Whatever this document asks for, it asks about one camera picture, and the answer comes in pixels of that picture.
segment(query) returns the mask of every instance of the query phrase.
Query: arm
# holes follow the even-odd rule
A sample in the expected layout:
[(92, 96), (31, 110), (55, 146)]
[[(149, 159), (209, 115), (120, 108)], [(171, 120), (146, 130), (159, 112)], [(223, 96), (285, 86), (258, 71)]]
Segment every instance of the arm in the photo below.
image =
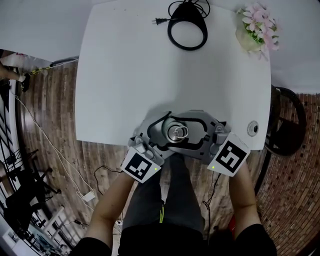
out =
[(120, 173), (96, 205), (84, 237), (96, 238), (112, 250), (113, 228), (125, 207), (134, 182), (126, 173)]
[(229, 180), (229, 192), (235, 216), (235, 238), (247, 227), (261, 224), (259, 219), (256, 196), (245, 162)]

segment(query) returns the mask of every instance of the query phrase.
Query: flower pot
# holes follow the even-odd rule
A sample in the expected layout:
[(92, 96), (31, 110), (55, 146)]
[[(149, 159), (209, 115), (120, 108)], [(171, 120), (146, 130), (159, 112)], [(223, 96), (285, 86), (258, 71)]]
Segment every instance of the flower pot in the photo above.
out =
[(243, 24), (239, 24), (235, 31), (236, 39), (247, 52), (258, 52), (261, 49), (261, 44), (256, 42), (245, 29)]

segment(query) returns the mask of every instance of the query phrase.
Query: wooden floor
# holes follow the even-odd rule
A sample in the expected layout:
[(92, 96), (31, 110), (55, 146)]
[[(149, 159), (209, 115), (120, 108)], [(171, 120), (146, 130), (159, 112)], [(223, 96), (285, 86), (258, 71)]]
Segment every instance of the wooden floor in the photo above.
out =
[[(51, 142), (80, 171), (86, 182), (94, 188), (95, 194), (99, 198), (101, 195), (97, 190), (94, 171), (102, 165), (106, 165), (113, 170), (119, 170), (127, 148), (76, 140), (75, 89), (77, 65), (77, 62), (69, 63), (49, 69), (47, 74), (39, 73), (32, 76), (30, 89), (26, 93), (20, 92), (19, 97), (28, 107), (38, 124), (43, 128)], [(48, 201), (50, 210), (54, 212), (58, 206), (63, 205), (70, 222), (78, 219), (88, 224), (93, 211), (76, 195), (77, 188), (65, 173), (53, 148), (22, 106), (20, 106), (19, 116), (26, 150), (31, 152), (39, 149), (37, 156), (40, 167), (42, 169), (48, 167), (53, 169), (53, 173), (49, 176), (49, 182), (54, 187), (62, 190), (61, 195), (56, 195)], [(249, 156), (248, 162), (254, 181), (258, 178), (263, 161), (263, 157), (261, 156), (264, 153), (264, 151), (255, 151)], [(89, 192), (88, 186), (81, 180), (77, 172), (65, 161), (63, 163), (67, 167), (68, 173), (75, 180), (81, 193), (86, 194)], [(218, 175), (215, 172), (207, 170), (206, 166), (201, 165), (198, 160), (187, 158), (186, 163), (190, 170), (192, 185), (201, 206), (202, 215), (206, 220), (205, 228), (207, 229), (208, 212), (202, 201), (208, 200), (213, 189), (211, 186), (212, 180), (215, 180)], [(117, 175), (118, 173), (110, 172), (104, 168), (97, 171), (96, 177), (99, 189), (102, 192), (106, 191)], [(228, 181), (228, 177), (224, 175), (218, 181), (216, 192), (210, 205), (212, 216), (211, 229), (217, 225), (221, 228), (226, 227), (232, 217)], [(162, 172), (160, 184), (162, 197), (165, 199), (170, 184), (170, 171), (166, 168)], [(90, 201), (88, 205), (94, 208), (98, 202), (98, 198)], [(123, 216), (126, 215), (128, 202), (123, 211)], [(76, 224), (68, 225), (64, 228), (64, 233), (67, 236), (69, 229), (73, 229), (72, 231), (76, 232), (75, 236), (69, 237), (71, 243), (75, 245), (84, 235), (85, 229)], [(118, 241), (119, 236), (115, 235), (115, 239)]]

